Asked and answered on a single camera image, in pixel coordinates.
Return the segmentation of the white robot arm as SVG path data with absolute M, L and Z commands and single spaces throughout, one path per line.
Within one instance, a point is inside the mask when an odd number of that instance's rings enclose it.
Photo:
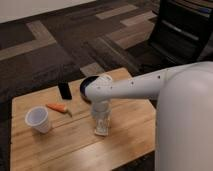
M 155 100 L 155 171 L 213 171 L 213 62 L 121 81 L 101 76 L 85 88 L 85 95 L 93 103 Z

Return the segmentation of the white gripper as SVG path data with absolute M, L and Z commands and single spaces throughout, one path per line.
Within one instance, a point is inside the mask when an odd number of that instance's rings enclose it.
M 110 107 L 108 101 L 93 103 L 91 107 L 91 115 L 96 119 L 96 131 L 101 131 L 101 119 L 105 119 L 105 129 L 110 128 Z

